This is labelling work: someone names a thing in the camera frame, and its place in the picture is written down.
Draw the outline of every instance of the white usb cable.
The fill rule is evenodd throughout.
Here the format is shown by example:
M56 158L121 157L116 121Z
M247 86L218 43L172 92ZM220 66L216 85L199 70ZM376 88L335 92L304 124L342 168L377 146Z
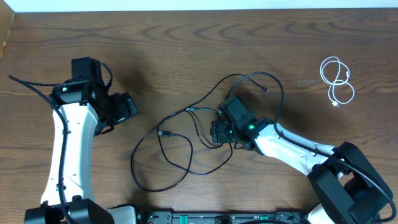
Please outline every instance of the white usb cable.
M330 63L338 63L338 72L337 72L335 81L333 81L333 82L329 81L329 80L325 77L325 75L323 74L323 69L325 69L325 67L326 67L328 64L330 64ZM340 79L338 79L338 77L340 76L341 66L344 66L344 67L346 67L346 69L347 69L347 71L346 71L346 80L340 80ZM349 76L350 76L349 68L348 68L347 65L345 65L343 62L340 62L340 60L338 59L338 57L331 56L331 57L326 58L326 59L322 62L322 64L321 64L321 67L320 67L320 75L321 75L322 80L323 80L325 83L327 83L327 84L330 85L330 86L329 86L329 90L328 90L328 96L329 96L329 99L330 99L330 101L331 101L331 103L332 103L333 106L339 108L340 105L347 104L347 103L349 103L349 102L354 98L354 96L355 96L354 87L353 87L351 84L348 83L348 79L349 79ZM353 95L352 95L352 97L351 97L348 101L346 101L346 102L341 102L341 101L337 100L337 98L336 98L336 96L335 96L335 86L344 85L344 84L347 84L347 85L349 85L349 87L351 87L351 89L353 90Z

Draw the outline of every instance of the cable connector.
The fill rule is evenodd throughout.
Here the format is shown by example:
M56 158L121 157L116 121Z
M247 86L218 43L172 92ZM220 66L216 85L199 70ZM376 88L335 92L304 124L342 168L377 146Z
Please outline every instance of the cable connector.
M332 105L336 108L340 108L340 104L338 104L337 101L332 102Z
M170 136L172 133L170 131L158 131L158 136Z

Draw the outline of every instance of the white backdrop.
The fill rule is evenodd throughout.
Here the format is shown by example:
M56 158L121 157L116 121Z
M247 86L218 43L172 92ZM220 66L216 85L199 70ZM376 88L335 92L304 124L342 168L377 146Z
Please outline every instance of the white backdrop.
M5 0L14 12L398 7L398 0Z

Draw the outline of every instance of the green component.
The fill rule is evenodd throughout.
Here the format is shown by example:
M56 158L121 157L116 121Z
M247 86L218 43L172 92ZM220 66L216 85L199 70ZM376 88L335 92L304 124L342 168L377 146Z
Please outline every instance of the green component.
M260 220L268 220L268 217L267 216L260 217Z
M180 216L180 224L188 224L188 215Z

